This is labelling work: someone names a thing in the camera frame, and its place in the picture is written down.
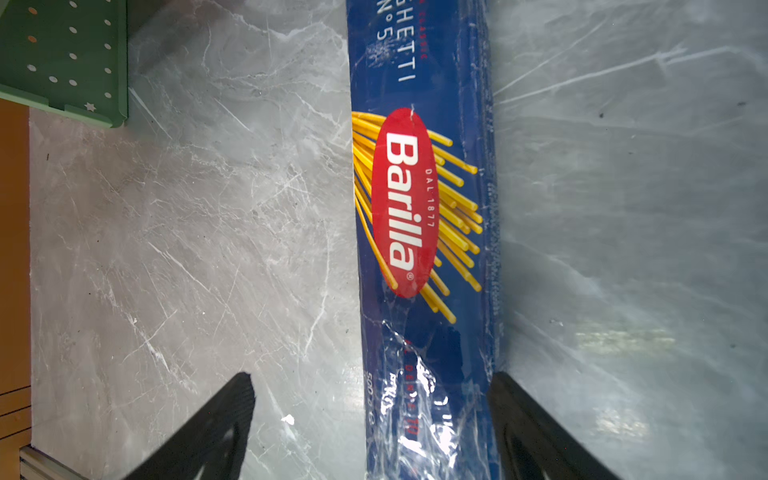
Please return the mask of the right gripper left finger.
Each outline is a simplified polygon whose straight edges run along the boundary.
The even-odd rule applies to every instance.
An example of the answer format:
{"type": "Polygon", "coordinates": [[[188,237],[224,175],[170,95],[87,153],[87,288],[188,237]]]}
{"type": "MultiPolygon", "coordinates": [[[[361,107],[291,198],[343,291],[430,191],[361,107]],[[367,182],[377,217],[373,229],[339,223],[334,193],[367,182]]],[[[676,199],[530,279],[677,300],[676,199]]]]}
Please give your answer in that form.
{"type": "Polygon", "coordinates": [[[130,479],[238,479],[256,396],[251,376],[234,375],[130,479]]]}

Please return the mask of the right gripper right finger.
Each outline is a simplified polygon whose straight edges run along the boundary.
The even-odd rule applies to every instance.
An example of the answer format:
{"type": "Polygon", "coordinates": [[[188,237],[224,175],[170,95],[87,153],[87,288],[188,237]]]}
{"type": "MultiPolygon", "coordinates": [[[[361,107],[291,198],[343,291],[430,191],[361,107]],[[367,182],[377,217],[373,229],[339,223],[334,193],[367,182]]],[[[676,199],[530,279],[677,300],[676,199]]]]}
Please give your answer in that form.
{"type": "Polygon", "coordinates": [[[618,479],[507,373],[493,374],[487,400],[506,479],[618,479]]]}

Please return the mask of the blue Barilla spaghetti box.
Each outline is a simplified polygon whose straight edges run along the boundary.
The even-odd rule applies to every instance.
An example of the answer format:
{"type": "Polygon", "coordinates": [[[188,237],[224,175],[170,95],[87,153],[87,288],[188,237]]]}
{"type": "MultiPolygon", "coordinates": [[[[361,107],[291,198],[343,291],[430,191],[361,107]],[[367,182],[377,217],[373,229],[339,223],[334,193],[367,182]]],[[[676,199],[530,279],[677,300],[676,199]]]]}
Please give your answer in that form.
{"type": "Polygon", "coordinates": [[[485,1],[346,5],[370,479],[501,477],[485,1]]]}

